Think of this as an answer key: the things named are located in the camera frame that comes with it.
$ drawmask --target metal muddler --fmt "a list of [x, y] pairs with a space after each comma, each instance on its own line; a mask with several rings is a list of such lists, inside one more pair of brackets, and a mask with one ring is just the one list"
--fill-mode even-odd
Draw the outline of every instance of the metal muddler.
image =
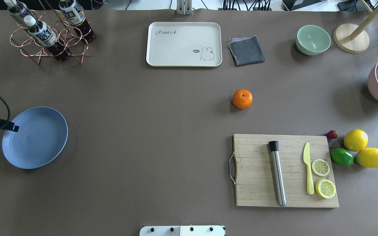
[[275, 176], [277, 194], [278, 194], [278, 203], [280, 206], [287, 205], [287, 200], [285, 199], [285, 190], [284, 190], [284, 181], [282, 178], [282, 169], [281, 169], [281, 161], [279, 160], [279, 149], [278, 149], [278, 141], [270, 141], [269, 142], [270, 153], [272, 155], [273, 160], [273, 173]]

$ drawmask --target red fruit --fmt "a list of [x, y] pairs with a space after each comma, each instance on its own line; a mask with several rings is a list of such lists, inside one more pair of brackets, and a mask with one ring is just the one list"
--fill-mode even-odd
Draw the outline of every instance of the red fruit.
[[336, 132], [336, 130], [331, 130], [326, 134], [326, 137], [336, 139], [338, 137], [338, 132]]

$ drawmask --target lemon slice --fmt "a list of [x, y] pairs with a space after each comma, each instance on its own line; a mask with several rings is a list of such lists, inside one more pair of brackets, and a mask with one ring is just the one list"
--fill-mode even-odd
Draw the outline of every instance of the lemon slice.
[[321, 179], [316, 182], [316, 192], [323, 198], [332, 198], [336, 194], [335, 184], [327, 179]]
[[318, 176], [327, 176], [330, 171], [330, 167], [325, 160], [316, 159], [312, 163], [312, 170]]

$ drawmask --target bottle cap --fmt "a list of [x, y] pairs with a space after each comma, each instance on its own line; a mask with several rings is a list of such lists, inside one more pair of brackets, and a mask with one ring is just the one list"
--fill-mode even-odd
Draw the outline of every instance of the bottle cap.
[[16, 0], [4, 0], [4, 2], [6, 3], [7, 6], [9, 7], [13, 7], [17, 4], [17, 1]]
[[36, 19], [31, 15], [26, 15], [26, 17], [24, 18], [24, 22], [26, 23], [26, 25], [31, 27], [34, 24], [36, 24]]

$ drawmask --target bottle label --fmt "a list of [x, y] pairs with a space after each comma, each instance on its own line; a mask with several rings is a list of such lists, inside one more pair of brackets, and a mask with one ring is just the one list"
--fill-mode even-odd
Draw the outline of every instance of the bottle label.
[[26, 17], [26, 15], [31, 15], [35, 18], [33, 13], [30, 12], [30, 9], [24, 3], [23, 3], [23, 8], [20, 9], [20, 12], [17, 12], [17, 13], [11, 13], [10, 12], [10, 15], [14, 18], [15, 21], [17, 21], [17, 23], [19, 23], [21, 25], [25, 25], [24, 24], [24, 17]]
[[43, 22], [43, 27], [39, 32], [37, 33], [30, 33], [31, 36], [33, 36], [37, 42], [39, 42], [40, 45], [44, 47], [51, 46], [56, 42], [57, 36], [53, 33], [51, 28], [48, 27], [48, 25]]
[[84, 20], [84, 12], [80, 9], [80, 6], [74, 2], [67, 8], [60, 8], [60, 10], [65, 15], [67, 21], [72, 25], [78, 25]]

